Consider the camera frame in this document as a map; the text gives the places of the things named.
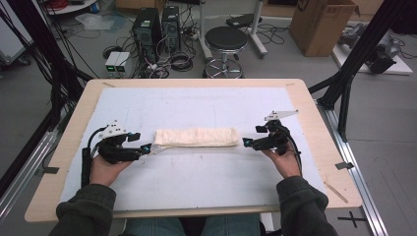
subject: stool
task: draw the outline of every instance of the stool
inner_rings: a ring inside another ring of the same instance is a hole
[[[228,59],[228,54],[237,54],[248,44],[247,35],[232,27],[218,27],[206,33],[206,45],[212,51],[221,53],[221,59],[213,59],[206,63],[203,71],[204,78],[244,78],[242,67],[235,61]]]

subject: cardboard box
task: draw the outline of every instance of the cardboard box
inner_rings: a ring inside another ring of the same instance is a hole
[[[299,0],[289,33],[305,56],[330,56],[355,9],[350,0]]]
[[[116,0],[116,8],[123,10],[138,10],[144,7],[157,8],[158,12],[162,12],[166,0]]]

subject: folded towel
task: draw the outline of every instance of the folded towel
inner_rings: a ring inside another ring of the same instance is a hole
[[[191,128],[156,130],[154,143],[162,147],[230,147],[238,142],[235,128]]]

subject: person's left hand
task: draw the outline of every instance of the person's left hand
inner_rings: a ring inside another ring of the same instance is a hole
[[[97,155],[91,165],[91,174],[89,176],[90,184],[100,184],[110,186],[126,167],[133,161],[124,161],[116,164],[107,162],[101,155]]]

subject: person's right hand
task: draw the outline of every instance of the person's right hand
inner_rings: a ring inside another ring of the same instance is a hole
[[[284,155],[279,155],[272,150],[263,150],[262,152],[272,160],[276,169],[284,179],[291,176],[301,176],[300,167],[294,150],[291,149],[289,143],[286,144],[286,147],[287,152]]]

